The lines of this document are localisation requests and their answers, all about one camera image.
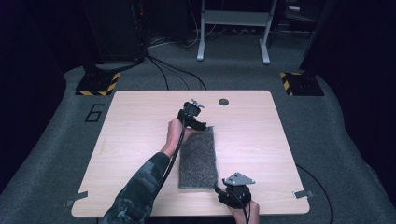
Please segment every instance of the carpeted floor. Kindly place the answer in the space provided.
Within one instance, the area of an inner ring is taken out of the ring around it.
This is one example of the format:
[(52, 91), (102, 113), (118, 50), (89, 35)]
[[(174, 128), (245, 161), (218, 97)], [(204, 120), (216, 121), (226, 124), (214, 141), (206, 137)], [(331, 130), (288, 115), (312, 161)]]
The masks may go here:
[[(306, 37), (278, 33), (264, 65), (258, 35), (218, 35), (206, 40), (205, 60), (196, 61), (198, 42), (191, 47), (166, 44), (148, 49), (151, 56), (198, 76), (209, 90), (267, 90), (273, 94), (292, 155), (309, 199), (310, 211), (298, 216), (263, 216), (270, 223), (396, 223), (396, 211), (373, 171), (361, 158), (345, 128), (341, 108), (318, 77), (325, 96), (288, 96), (281, 72), (298, 72)], [(117, 67), (121, 64), (108, 64)], [(164, 69), (169, 89), (200, 90), (186, 74)], [(82, 68), (64, 74), (67, 90), (47, 130), (28, 159), (0, 195), (0, 223), (96, 223), (96, 218), (72, 217), (64, 203), (77, 192), (90, 161), (113, 94), (76, 96)], [(114, 91), (166, 90), (163, 74), (145, 60), (121, 72)], [(102, 111), (98, 122), (84, 122), (93, 105)], [(224, 223), (230, 217), (154, 217), (150, 223)]]

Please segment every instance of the camouflage sleeve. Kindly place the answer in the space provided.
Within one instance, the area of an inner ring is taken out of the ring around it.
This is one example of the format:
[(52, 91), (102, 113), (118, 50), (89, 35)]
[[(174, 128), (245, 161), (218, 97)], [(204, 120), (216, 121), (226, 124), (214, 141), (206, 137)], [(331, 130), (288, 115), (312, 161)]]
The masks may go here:
[(161, 152), (146, 161), (116, 197), (102, 223), (145, 223), (168, 165), (169, 158)]

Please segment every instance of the folded gray cloth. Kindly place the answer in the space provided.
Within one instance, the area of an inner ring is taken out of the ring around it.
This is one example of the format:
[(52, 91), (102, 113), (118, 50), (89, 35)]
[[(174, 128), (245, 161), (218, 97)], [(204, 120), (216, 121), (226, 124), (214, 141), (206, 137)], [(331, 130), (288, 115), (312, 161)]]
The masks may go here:
[(213, 189), (218, 180), (213, 127), (193, 134), (181, 146), (178, 187)]

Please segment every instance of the wooden tabletop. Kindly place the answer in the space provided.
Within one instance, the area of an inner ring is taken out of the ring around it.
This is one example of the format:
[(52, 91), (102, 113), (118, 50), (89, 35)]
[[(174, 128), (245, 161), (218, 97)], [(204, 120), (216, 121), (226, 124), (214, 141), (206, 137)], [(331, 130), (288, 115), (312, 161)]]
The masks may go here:
[[(239, 172), (262, 215), (304, 214), (306, 198), (290, 147), (269, 91), (118, 91), (106, 115), (75, 201), (75, 217), (102, 217), (134, 173), (165, 143), (168, 121), (185, 102), (205, 106), (197, 117), (214, 127), (216, 163), (221, 179)], [(227, 99), (228, 105), (220, 105)], [(152, 217), (228, 216), (214, 190), (179, 189), (179, 156), (155, 200)]]

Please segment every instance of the hand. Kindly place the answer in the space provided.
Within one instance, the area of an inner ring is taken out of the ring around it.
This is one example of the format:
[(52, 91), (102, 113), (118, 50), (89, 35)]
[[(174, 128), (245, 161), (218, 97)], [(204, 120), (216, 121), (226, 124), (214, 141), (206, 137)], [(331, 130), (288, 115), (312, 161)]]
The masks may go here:
[[(182, 129), (183, 124), (180, 122), (180, 120), (172, 119), (169, 121), (166, 143), (163, 146), (163, 149), (161, 149), (161, 152), (165, 153), (169, 158), (172, 158), (175, 153)], [(186, 128), (182, 143), (184, 143), (193, 133), (198, 133), (198, 131), (191, 128)]]
[[(230, 209), (231, 213), (233, 214), (233, 218), (235, 218), (236, 224), (247, 223), (244, 211), (242, 209), (235, 209), (235, 208), (231, 208), (230, 206), (227, 207), (228, 209)], [(260, 223), (260, 206), (256, 202), (250, 201), (250, 203), (247, 204), (247, 206), (245, 207), (245, 210), (247, 211), (247, 216), (249, 216), (249, 211), (250, 211), (250, 220), (248, 222), (249, 224)]]

